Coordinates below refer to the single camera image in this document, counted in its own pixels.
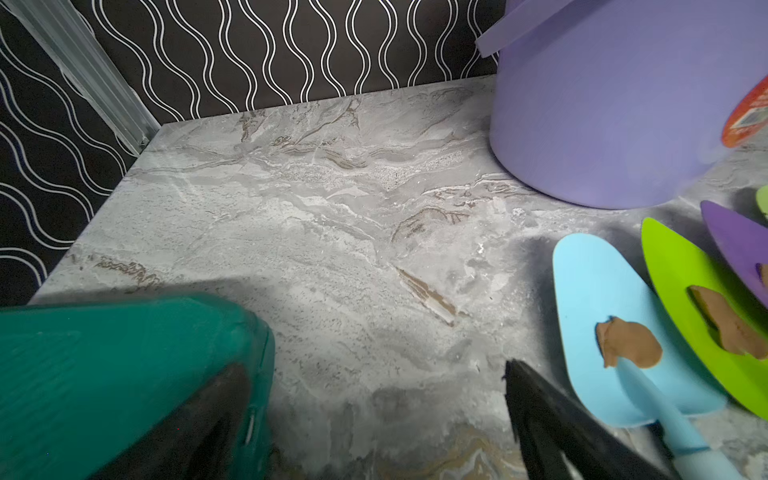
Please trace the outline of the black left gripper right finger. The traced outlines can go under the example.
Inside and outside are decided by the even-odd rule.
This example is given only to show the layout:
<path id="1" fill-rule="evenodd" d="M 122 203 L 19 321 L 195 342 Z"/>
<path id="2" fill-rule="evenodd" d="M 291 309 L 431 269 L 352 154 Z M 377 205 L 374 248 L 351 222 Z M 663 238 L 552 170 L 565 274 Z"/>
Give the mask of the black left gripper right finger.
<path id="1" fill-rule="evenodd" d="M 666 479 L 527 363 L 505 364 L 506 404 L 530 479 Z"/>

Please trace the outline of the narrow light blue trowel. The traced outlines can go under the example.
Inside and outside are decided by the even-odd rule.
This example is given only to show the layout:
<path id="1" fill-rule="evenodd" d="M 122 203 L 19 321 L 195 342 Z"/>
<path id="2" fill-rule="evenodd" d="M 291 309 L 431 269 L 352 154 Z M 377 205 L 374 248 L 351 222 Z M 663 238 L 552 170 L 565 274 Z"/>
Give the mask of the narrow light blue trowel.
<path id="1" fill-rule="evenodd" d="M 568 376 L 587 410 L 611 427 L 659 424 L 683 479 L 740 478 L 690 421 L 723 410 L 725 391 L 621 253 L 576 233 L 558 241 L 552 264 Z"/>

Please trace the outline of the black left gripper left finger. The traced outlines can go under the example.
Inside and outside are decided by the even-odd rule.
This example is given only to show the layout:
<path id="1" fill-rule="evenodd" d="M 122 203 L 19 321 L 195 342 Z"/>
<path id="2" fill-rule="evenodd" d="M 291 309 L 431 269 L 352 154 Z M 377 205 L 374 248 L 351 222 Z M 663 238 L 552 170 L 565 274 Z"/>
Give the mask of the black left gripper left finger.
<path id="1" fill-rule="evenodd" d="M 245 366 L 230 363 L 93 479 L 226 479 L 250 398 Z"/>

